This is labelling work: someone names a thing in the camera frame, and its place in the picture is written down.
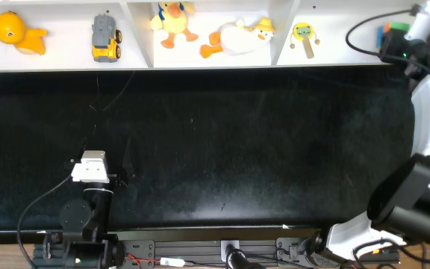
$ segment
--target duck beak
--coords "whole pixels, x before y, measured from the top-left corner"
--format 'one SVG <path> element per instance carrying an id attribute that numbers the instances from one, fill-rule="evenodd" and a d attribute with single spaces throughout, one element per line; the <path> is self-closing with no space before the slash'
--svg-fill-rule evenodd
<path id="1" fill-rule="evenodd" d="M 180 4 L 178 2 L 171 4 L 167 8 L 167 11 L 169 11 L 170 16 L 172 16 L 173 18 L 176 18 L 176 19 L 179 18 L 180 12 L 181 12 Z"/>

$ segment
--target yellow round toy face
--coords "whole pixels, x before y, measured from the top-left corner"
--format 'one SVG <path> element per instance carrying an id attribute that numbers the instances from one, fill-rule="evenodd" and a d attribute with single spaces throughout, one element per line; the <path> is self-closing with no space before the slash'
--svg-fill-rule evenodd
<path id="1" fill-rule="evenodd" d="M 309 39 L 313 36 L 313 33 L 313 27 L 306 22 L 300 22 L 293 28 L 293 34 L 297 40 L 303 40 L 305 37 Z"/>
<path id="2" fill-rule="evenodd" d="M 14 12 L 0 14 L 0 41 L 17 44 L 24 39 L 26 26 Z"/>

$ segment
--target wooden handle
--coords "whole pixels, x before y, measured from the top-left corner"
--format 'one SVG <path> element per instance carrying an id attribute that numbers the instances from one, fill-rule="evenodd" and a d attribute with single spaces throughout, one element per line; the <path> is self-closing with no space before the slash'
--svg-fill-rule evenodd
<path id="1" fill-rule="evenodd" d="M 303 37 L 303 46 L 305 47 L 306 57 L 308 57 L 308 59 L 313 58 L 313 48 L 311 48 L 310 39 L 308 37 Z"/>

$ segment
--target white label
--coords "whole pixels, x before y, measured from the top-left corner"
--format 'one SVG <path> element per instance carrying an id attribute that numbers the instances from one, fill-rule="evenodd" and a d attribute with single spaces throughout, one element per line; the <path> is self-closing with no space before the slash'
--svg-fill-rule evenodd
<path id="1" fill-rule="evenodd" d="M 185 261 L 183 259 L 161 258 L 162 266 L 183 267 Z"/>

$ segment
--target yellow hat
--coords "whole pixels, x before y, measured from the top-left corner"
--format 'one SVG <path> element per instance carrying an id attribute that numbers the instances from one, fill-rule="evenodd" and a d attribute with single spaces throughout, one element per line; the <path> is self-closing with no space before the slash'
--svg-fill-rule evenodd
<path id="1" fill-rule="evenodd" d="M 257 25 L 255 25 L 254 28 L 262 31 L 275 31 L 275 29 L 272 26 L 272 20 L 266 17 L 261 18 L 260 22 Z"/>

